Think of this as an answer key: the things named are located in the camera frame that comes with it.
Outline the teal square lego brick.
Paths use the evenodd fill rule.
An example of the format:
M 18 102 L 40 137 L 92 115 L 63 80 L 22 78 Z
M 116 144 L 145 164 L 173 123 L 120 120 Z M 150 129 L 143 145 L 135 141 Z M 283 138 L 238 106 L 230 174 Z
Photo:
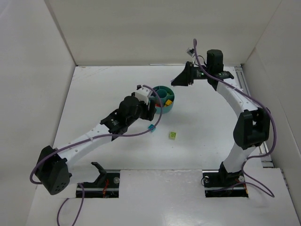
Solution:
M 148 130 L 149 130 L 150 132 L 153 132 L 155 129 L 156 129 L 156 126 L 153 125 L 153 124 L 151 124 L 151 125 L 148 127 Z

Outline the yellow orange lego brick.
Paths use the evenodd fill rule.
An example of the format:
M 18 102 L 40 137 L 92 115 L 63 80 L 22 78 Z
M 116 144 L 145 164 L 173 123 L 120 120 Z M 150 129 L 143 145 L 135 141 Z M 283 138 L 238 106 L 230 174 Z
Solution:
M 167 101 L 165 102 L 164 107 L 170 106 L 172 103 L 173 103 L 173 102 L 172 102 L 171 100 L 167 100 Z

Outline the green lego brick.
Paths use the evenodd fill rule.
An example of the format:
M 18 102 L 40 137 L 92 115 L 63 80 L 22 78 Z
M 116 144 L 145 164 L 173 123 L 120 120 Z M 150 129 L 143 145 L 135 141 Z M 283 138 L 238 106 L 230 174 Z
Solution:
M 175 140 L 176 138 L 176 132 L 169 132 L 169 138 L 172 139 L 172 140 Z

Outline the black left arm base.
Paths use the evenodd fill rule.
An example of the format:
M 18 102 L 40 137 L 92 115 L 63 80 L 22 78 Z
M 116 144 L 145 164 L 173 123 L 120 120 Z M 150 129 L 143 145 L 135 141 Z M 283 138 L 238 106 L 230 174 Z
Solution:
M 84 193 L 80 186 L 76 188 L 76 198 L 119 198 L 120 170 L 104 169 L 99 163 L 91 162 L 95 176 L 92 181 L 82 183 Z

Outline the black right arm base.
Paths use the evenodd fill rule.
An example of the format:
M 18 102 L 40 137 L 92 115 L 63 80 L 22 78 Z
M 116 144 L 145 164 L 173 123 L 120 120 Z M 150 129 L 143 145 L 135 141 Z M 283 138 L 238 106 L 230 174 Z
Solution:
M 244 197 L 248 198 L 242 170 L 228 173 L 223 165 L 219 169 L 202 170 L 201 184 L 206 198 Z

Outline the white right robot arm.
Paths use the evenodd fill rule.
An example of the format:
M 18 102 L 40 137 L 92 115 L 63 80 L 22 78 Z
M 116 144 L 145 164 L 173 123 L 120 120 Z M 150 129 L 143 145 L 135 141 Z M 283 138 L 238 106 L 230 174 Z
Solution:
M 184 70 L 171 81 L 171 85 L 189 86 L 195 80 L 207 80 L 227 101 L 238 120 L 233 130 L 233 148 L 221 163 L 220 171 L 237 173 L 254 149 L 269 138 L 270 117 L 263 108 L 242 94 L 234 76 L 224 70 L 221 50 L 207 51 L 206 59 L 207 62 L 199 66 L 186 62 Z

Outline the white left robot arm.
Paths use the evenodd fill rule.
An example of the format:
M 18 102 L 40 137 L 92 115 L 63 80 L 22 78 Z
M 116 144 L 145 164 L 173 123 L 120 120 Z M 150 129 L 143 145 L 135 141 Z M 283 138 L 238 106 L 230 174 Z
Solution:
M 102 119 L 93 129 L 67 146 L 44 147 L 31 176 L 38 178 L 51 195 L 63 191 L 75 178 L 72 167 L 85 155 L 119 137 L 129 137 L 128 128 L 138 119 L 152 121 L 156 113 L 152 91 L 143 87 L 120 102 L 119 107 Z

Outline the teal round divided container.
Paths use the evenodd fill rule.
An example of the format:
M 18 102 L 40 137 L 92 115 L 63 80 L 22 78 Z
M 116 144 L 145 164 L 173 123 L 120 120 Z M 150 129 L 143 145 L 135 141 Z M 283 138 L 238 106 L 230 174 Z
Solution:
M 162 111 L 163 114 L 170 112 L 174 104 L 174 99 L 175 99 L 174 92 L 169 87 L 166 86 L 156 86 L 153 89 L 156 91 L 156 93 L 160 98 L 157 98 L 157 96 L 154 93 L 152 93 L 150 99 L 154 100 L 156 103 L 159 102 L 159 100 L 161 100 L 163 104 L 163 111 Z M 170 106 L 164 107 L 165 102 L 167 100 L 171 100 L 173 103 Z M 156 107 L 156 109 L 157 109 L 156 113 L 160 114 L 161 108 Z

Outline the aluminium rail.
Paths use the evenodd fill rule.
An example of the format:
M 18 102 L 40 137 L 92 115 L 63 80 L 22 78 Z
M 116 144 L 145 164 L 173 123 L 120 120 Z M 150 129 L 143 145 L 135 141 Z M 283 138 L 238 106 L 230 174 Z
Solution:
M 247 87 L 247 83 L 244 78 L 242 67 L 235 67 L 236 77 L 238 80 L 238 84 L 240 88 L 242 89 L 242 92 L 244 92 L 247 96 L 250 96 L 249 89 Z M 247 113 L 247 110 L 245 110 L 244 113 L 242 113 L 242 116 L 239 116 L 239 126 L 242 124 L 241 127 L 245 127 L 245 129 L 250 131 L 250 135 L 246 135 L 247 141 L 251 142 L 258 142 L 264 139 L 265 135 L 269 135 L 268 129 L 269 129 L 269 121 L 268 115 L 266 112 L 261 109 L 260 107 L 256 107 L 255 110 L 250 110 Z M 262 165 L 264 168 L 273 168 L 273 162 L 269 155 L 269 150 L 266 146 L 266 142 L 263 141 L 261 143 L 255 144 L 255 147 L 259 150 L 258 155 L 262 162 Z

